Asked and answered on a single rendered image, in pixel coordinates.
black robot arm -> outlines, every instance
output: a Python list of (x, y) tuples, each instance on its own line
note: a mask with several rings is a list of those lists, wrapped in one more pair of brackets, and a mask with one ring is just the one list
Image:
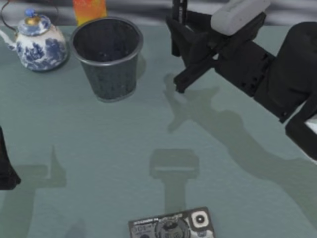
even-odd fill
[(173, 0), (166, 19), (172, 37), (172, 54), (181, 56), (185, 70), (174, 79), (185, 90), (209, 69), (273, 113), (285, 123), (286, 134), (317, 160), (317, 135), (305, 122), (317, 114), (317, 23), (293, 26), (274, 56), (253, 40), (266, 18), (260, 13), (232, 36), (211, 28), (212, 15), (187, 10), (187, 2)]
[(13, 190), (20, 183), (21, 179), (10, 163), (0, 127), (0, 190)]

black bucket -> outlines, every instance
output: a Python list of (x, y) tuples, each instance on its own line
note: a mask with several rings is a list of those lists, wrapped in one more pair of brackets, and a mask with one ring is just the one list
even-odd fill
[(79, 26), (70, 45), (99, 100), (114, 102), (133, 94), (143, 45), (136, 25), (118, 17), (98, 18)]

table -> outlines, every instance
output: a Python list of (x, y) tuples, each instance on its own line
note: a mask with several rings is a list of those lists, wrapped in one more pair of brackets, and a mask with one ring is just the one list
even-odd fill
[[(201, 206), (218, 238), (316, 237), (317, 167), (283, 125), (213, 71), (175, 93), (167, 27), (140, 29), (138, 88), (113, 104), (75, 57), (32, 73), (1, 41), (0, 125), (22, 184), (0, 192), (0, 237), (128, 238), (129, 220)], [(276, 54), (288, 29), (256, 42)]]

silver camera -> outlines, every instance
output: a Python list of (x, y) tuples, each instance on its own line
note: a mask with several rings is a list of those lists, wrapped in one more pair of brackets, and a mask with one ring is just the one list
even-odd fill
[(130, 238), (214, 238), (207, 207), (129, 222)]

blue and white teapot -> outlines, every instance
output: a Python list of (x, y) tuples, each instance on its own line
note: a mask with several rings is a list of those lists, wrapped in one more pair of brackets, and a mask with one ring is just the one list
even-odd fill
[(16, 51), (24, 67), (31, 71), (48, 71), (63, 64), (68, 48), (63, 33), (51, 24), (48, 17), (38, 15), (31, 8), (25, 10), (26, 18), (18, 24), (15, 42), (0, 30), (0, 36), (9, 49)]

